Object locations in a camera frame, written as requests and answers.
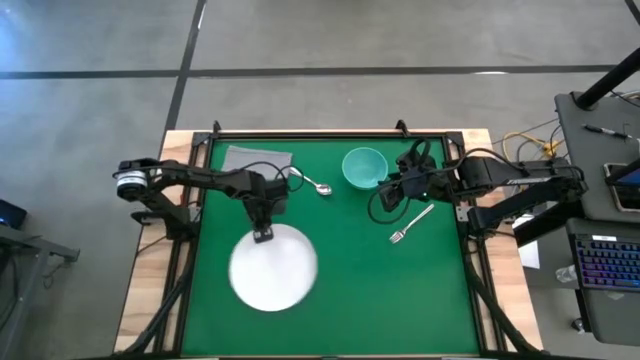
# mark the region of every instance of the black floor line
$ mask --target black floor line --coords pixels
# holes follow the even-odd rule
[[[326,67],[264,69],[202,69],[189,71],[190,78],[260,78],[299,76],[547,74],[607,72],[615,65],[540,66],[422,66],[422,67]]]
[[[135,79],[178,77],[179,70],[114,70],[114,71],[0,71],[5,80],[46,79]]]
[[[323,67],[198,70],[115,70],[115,71],[17,71],[0,72],[5,80],[46,79],[135,79],[178,78],[184,91],[187,78],[261,78],[301,76],[384,76],[479,74],[558,74],[607,72],[615,65],[525,65],[525,66],[416,66],[416,67]]]
[[[198,41],[198,33],[200,32],[200,25],[204,16],[204,8],[207,5],[207,0],[198,0],[196,4],[196,10],[193,14],[193,20],[191,21],[191,29],[189,30],[189,37],[187,40],[187,46],[184,49],[184,55],[182,56],[182,64],[180,65],[180,74],[178,80],[176,80],[176,87],[173,91],[173,97],[171,98],[171,105],[169,106],[169,113],[167,114],[167,121],[164,125],[165,132],[167,130],[173,130],[176,128],[178,122],[178,115],[180,114],[180,106],[182,105],[182,97],[184,96],[184,90],[187,86],[187,78],[189,76],[189,69],[191,68],[191,61],[193,60],[193,53],[196,49],[196,43]]]
[[[636,5],[633,0],[624,0],[624,3],[627,4],[629,11],[631,11],[631,14],[636,19],[638,25],[640,25],[640,10],[638,10],[638,5]]]

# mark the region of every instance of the black cable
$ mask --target black cable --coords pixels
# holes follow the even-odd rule
[[[3,320],[0,321],[0,333],[9,322],[9,319],[11,319],[13,310],[18,304],[18,297],[20,296],[20,279],[18,277],[18,264],[16,263],[15,254],[11,254],[11,267],[13,268],[13,300],[11,300],[10,303],[7,303],[4,310],[2,310],[1,317]]]
[[[55,275],[55,273],[62,269],[65,265],[68,265],[68,263],[66,261],[62,261],[61,263],[59,263],[58,265],[56,265],[53,270],[49,271],[48,273],[42,275],[42,286],[45,288],[45,290],[49,290],[51,289],[51,287],[53,286],[53,282],[54,282],[54,278],[53,275]]]
[[[292,189],[292,188],[289,187],[289,192],[296,192],[296,191],[300,190],[302,188],[302,186],[304,185],[304,173],[302,172],[302,170],[300,170],[299,168],[297,168],[296,166],[293,166],[293,165],[285,165],[285,166],[280,168],[280,171],[282,171],[284,169],[288,169],[288,168],[294,168],[294,169],[298,170],[298,172],[300,173],[300,185],[298,185],[298,187],[295,188],[295,189]]]
[[[371,197],[369,197],[369,202],[367,203],[367,214],[369,215],[369,219],[371,219],[371,221],[373,221],[374,223],[381,224],[381,225],[389,225],[389,224],[396,223],[400,219],[402,219],[402,217],[407,213],[407,210],[409,210],[409,203],[411,202],[411,199],[407,199],[405,201],[404,209],[402,209],[400,214],[398,216],[396,216],[395,218],[393,218],[391,220],[376,219],[376,217],[373,216],[373,210],[372,210],[371,205],[373,204],[373,199],[375,199],[376,195],[379,195],[379,194],[380,194],[380,190],[376,190],[376,192],[371,194]]]
[[[516,150],[516,161],[520,162],[520,152],[522,151],[522,148],[525,147],[525,145],[527,144],[531,144],[534,141],[531,139],[527,139],[525,142],[523,142],[522,144],[520,144],[520,146],[518,146],[518,150]]]
[[[553,147],[553,137],[561,127],[562,125],[558,125],[558,127],[553,129],[553,131],[551,132],[551,136],[549,137],[549,151],[551,151],[551,159],[554,159],[556,157],[555,148]]]
[[[538,349],[527,342],[524,336],[522,336],[518,329],[513,325],[511,320],[509,320],[509,317],[507,317],[502,308],[500,308],[500,305],[498,304],[496,299],[491,295],[489,290],[487,290],[485,284],[483,283],[480,276],[478,276],[478,273],[473,266],[471,256],[464,256],[463,263],[468,284],[483,300],[483,302],[489,309],[489,313],[498,322],[500,328],[504,331],[509,340],[511,340],[511,343],[516,348],[516,350],[523,353],[540,352]]]
[[[527,132],[529,132],[529,131],[531,131],[531,130],[535,130],[535,129],[541,128],[541,127],[543,127],[543,126],[545,126],[545,125],[547,125],[547,124],[551,124],[551,123],[552,123],[552,122],[554,122],[554,121],[558,121],[558,118],[555,118],[555,119],[552,119],[552,120],[549,120],[549,121],[543,122],[542,124],[538,124],[538,125],[536,125],[536,126],[534,126],[534,127],[528,128],[528,129],[526,129],[526,130],[516,131],[516,132],[521,133],[521,134],[522,134],[522,133],[527,133]],[[491,143],[491,145],[500,144],[500,143],[504,142],[505,140],[509,140],[509,139],[511,139],[511,138],[508,138],[508,139],[500,139],[500,140],[498,140],[498,141],[494,141],[494,142],[492,142],[492,143]]]
[[[638,105],[638,104],[636,104],[636,103],[631,102],[631,100],[629,100],[629,99],[625,98],[624,96],[622,96],[622,94],[617,93],[617,92],[615,92],[615,91],[613,91],[613,90],[611,90],[611,93],[612,93],[613,95],[615,95],[618,99],[620,99],[620,100],[622,100],[622,101],[626,102],[627,104],[632,105],[632,106],[635,106],[635,107],[637,107],[637,108],[640,108],[640,105]]]
[[[245,166],[243,166],[243,167],[240,167],[240,168],[238,168],[238,169],[233,169],[233,170],[231,170],[230,172],[235,173],[235,172],[237,172],[238,170],[245,170],[245,169],[248,169],[248,168],[250,168],[250,167],[252,167],[252,166],[256,166],[256,165],[268,165],[268,166],[271,166],[271,167],[272,167],[272,168],[274,168],[274,169],[276,170],[276,172],[277,172],[275,179],[277,179],[277,178],[278,178],[278,176],[281,176],[283,179],[286,179],[286,177],[284,176],[284,173],[282,172],[282,169],[281,169],[281,168],[279,168],[279,167],[277,167],[275,164],[270,163],[270,162],[268,162],[268,161],[255,161],[255,162],[252,162],[251,164],[247,164],[247,165],[245,165]]]
[[[499,231],[499,230],[491,230],[491,233],[492,233],[492,234],[498,234],[498,235],[504,235],[504,236],[510,236],[510,237],[512,237],[512,238],[514,238],[514,239],[515,239],[515,237],[516,237],[516,236],[515,236],[515,235],[513,235],[512,233],[508,233],[508,232],[505,232],[505,231]]]
[[[467,243],[471,242],[472,239],[467,238]],[[476,249],[475,250],[469,250],[469,245],[467,243],[463,244],[464,246],[464,254],[465,255],[473,255],[473,254],[477,254],[480,251],[480,246],[484,245],[484,242],[480,242],[480,241],[473,241],[476,244]]]
[[[167,238],[167,235],[165,235],[165,236],[163,236],[161,238],[158,238],[158,239],[150,242],[149,244],[143,246],[141,249],[138,249],[138,251],[136,251],[136,256],[139,256],[143,251],[147,250],[148,248],[152,247],[153,245],[159,243],[160,241],[162,241],[162,240],[164,240],[166,238]]]

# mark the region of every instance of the rgb keyboard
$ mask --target rgb keyboard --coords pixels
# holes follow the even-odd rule
[[[597,235],[574,235],[574,239],[582,287],[640,291],[640,242]]]

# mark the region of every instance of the desk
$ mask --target desk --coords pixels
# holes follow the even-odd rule
[[[557,95],[555,102],[571,162],[584,171],[585,182],[589,187],[580,199],[580,206],[574,208],[573,213],[567,212],[569,215],[567,217],[591,221],[572,221],[567,223],[567,230],[578,227],[592,233],[601,233],[605,230],[612,230],[614,233],[619,231],[634,233],[633,226],[640,223],[640,216],[638,213],[621,212],[617,209],[611,190],[604,182],[604,164],[628,164],[635,161],[638,158],[638,143],[589,132],[582,125],[615,129],[640,137],[638,108],[612,97],[600,99],[591,111],[578,108],[571,95]],[[609,225],[611,223],[604,221],[616,222],[618,225]],[[566,243],[558,245],[554,251],[555,256],[562,258],[567,257],[567,251],[570,254]],[[577,286],[577,283],[572,283],[571,286]],[[626,331],[635,328],[640,319],[635,316],[619,315],[626,314],[623,308],[630,309],[630,313],[637,313],[635,308],[640,304],[639,295],[628,294],[625,295],[624,300],[617,302],[612,301],[603,291],[582,290],[578,291],[577,295],[584,299],[584,301],[578,299],[579,304],[584,302],[584,306],[581,307],[583,320],[593,320],[590,328],[596,339],[607,343],[640,345],[640,340]]]
[[[398,131],[389,130],[362,130],[367,133],[390,134],[398,136]],[[353,133],[354,130],[340,131],[304,131],[305,133]],[[411,133],[433,133],[433,130],[412,130]],[[221,131],[221,134],[256,134],[255,131]],[[275,133],[274,131],[263,131],[261,134]],[[486,130],[462,130],[464,146],[467,149],[474,147],[490,148],[490,138]],[[161,159],[175,159],[187,162],[191,155],[191,143],[194,136],[193,131],[173,131],[168,132],[161,153]],[[204,155],[197,158],[197,161],[204,161]],[[180,199],[181,189],[179,187],[169,188],[165,194],[172,200]],[[501,192],[494,192],[482,199],[479,205],[489,206],[502,199]],[[161,224],[147,226],[142,232],[139,246],[154,241],[163,235]],[[492,238],[487,243],[487,253],[491,272],[495,285],[497,298],[507,315],[511,318],[515,326],[524,334],[529,342],[534,346],[541,347],[540,337],[537,330],[533,308],[527,291],[524,274],[520,265],[515,241],[509,237],[498,236]],[[123,317],[118,332],[115,350],[126,348],[146,326],[149,319],[157,310],[164,289],[164,279],[167,274],[167,266],[171,253],[171,243],[162,241],[153,248],[148,249],[135,262],[129,292],[124,307]],[[493,324],[486,314],[486,310],[481,305],[483,315],[482,332],[486,346],[489,349],[496,348],[496,338],[493,336]],[[163,348],[170,348],[174,339],[176,328],[177,306],[173,310],[168,321],[168,331]]]
[[[556,270],[573,264],[573,254],[569,245],[569,237],[564,227],[554,230],[536,240],[540,268],[525,268],[524,274],[530,288],[578,290],[577,281],[561,283],[556,278]]]
[[[571,163],[584,171],[589,190],[580,199],[584,217],[591,220],[640,223],[637,213],[620,212],[611,190],[604,182],[604,164],[628,164],[638,159],[638,142],[593,133],[582,125],[589,124],[640,137],[639,109],[618,98],[602,98],[592,111],[578,108],[571,95],[555,97]]]

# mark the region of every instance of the white paper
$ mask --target white paper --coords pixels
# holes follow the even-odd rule
[[[616,238],[615,236],[591,235],[591,238],[593,240],[600,240],[600,241],[618,241],[618,238]]]
[[[531,219],[533,219],[533,215],[522,215],[521,217],[517,218],[516,221],[514,221],[513,228],[515,229]],[[520,262],[522,263],[522,266],[526,266],[532,269],[540,269],[538,241],[532,241],[527,245],[518,248],[518,252],[520,253]]]
[[[540,269],[540,257],[538,256],[538,241],[532,241],[518,249],[522,266]]]

